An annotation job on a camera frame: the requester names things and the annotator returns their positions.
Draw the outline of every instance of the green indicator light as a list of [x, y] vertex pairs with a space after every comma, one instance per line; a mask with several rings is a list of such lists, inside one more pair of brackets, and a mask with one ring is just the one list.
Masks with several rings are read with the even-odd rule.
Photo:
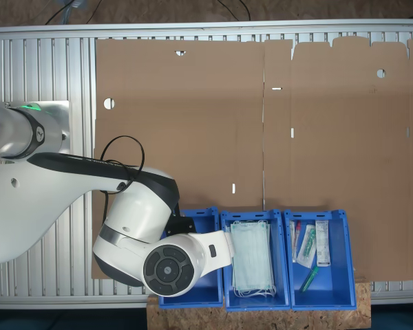
[[41, 111], [41, 108], [37, 104], [22, 105], [21, 108]]

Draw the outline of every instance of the blue face mask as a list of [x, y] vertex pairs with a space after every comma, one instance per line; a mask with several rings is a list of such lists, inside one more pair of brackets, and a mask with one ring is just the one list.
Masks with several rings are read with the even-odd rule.
[[270, 226], [265, 221], [231, 224], [235, 248], [234, 293], [239, 297], [275, 295], [269, 250]]

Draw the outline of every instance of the cardboard sheet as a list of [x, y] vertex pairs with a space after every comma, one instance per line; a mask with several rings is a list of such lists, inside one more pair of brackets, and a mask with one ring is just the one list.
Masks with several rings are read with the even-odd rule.
[[[413, 41], [410, 59], [402, 43], [353, 36], [299, 43], [292, 60], [291, 48], [98, 40], [95, 157], [138, 138], [182, 208], [260, 210], [264, 171], [265, 209], [343, 208], [356, 270], [413, 280]], [[138, 164], [140, 150], [119, 140], [106, 158]], [[94, 239], [102, 213], [94, 192]], [[92, 277], [107, 278], [95, 263]]]
[[413, 280], [413, 43], [265, 46], [266, 208], [343, 208], [354, 267]]
[[[95, 157], [131, 135], [146, 166], [175, 178], [181, 208], [262, 209], [262, 44], [98, 40], [96, 53]], [[105, 159], [139, 164], [140, 149], [119, 140]], [[103, 194], [92, 204], [95, 239]], [[106, 278], [95, 262], [92, 277]]]

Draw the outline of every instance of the black button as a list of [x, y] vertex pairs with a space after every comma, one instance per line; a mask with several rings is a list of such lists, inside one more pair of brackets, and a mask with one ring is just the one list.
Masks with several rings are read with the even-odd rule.
[[185, 256], [181, 251], [177, 251], [177, 249], [172, 249], [170, 247], [164, 249], [164, 255], [172, 256], [176, 258], [180, 263], [183, 262], [183, 260], [185, 260]]
[[158, 280], [151, 280], [149, 283], [150, 289], [155, 291], [157, 294], [172, 294], [173, 290], [170, 285], [160, 284]]
[[186, 289], [190, 285], [191, 280], [193, 279], [193, 276], [194, 276], [193, 266], [185, 265], [184, 267], [182, 267], [182, 273], [180, 275], [180, 278], [176, 282], [176, 287], [178, 287], [180, 291], [182, 291], [183, 289]]
[[211, 253], [211, 258], [214, 258], [215, 256], [217, 256], [217, 254], [215, 253], [215, 247], [214, 245], [210, 245], [209, 246], [209, 251]]
[[145, 268], [145, 274], [147, 276], [151, 276], [154, 274], [154, 265], [160, 259], [159, 253], [154, 252], [150, 259], [147, 261], [147, 266]]
[[162, 282], [173, 282], [179, 275], [179, 265], [173, 259], [164, 259], [158, 264], [156, 274]]

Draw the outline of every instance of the blue storage bin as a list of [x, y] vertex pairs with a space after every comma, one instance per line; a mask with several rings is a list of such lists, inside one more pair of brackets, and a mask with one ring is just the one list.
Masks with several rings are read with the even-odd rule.
[[[196, 232], [215, 232], [220, 229], [219, 212], [215, 207], [200, 210], [181, 210], [194, 220]], [[217, 269], [199, 278], [187, 293], [178, 297], [159, 296], [159, 307], [163, 309], [192, 307], [222, 307], [222, 270]]]
[[282, 216], [279, 210], [262, 212], [222, 212], [220, 222], [222, 230], [226, 231], [234, 221], [259, 221], [266, 220], [271, 225], [269, 248], [277, 293], [275, 296], [254, 296], [240, 298], [234, 294], [232, 287], [233, 267], [224, 267], [224, 292], [225, 308], [227, 311], [269, 311], [290, 309], [289, 290], [287, 280], [286, 253], [284, 250], [284, 235]]
[[[356, 309], [357, 297], [353, 277], [352, 255], [347, 216], [344, 210], [326, 212], [291, 212], [283, 213], [284, 233], [287, 239], [286, 253], [289, 269], [290, 302], [293, 310], [344, 310]], [[310, 269], [292, 262], [289, 221], [300, 220], [301, 231], [297, 244], [297, 255], [304, 239], [306, 225], [315, 225], [315, 220], [329, 220], [329, 267], [319, 267], [310, 287], [300, 292]], [[317, 254], [312, 264], [317, 264]]]

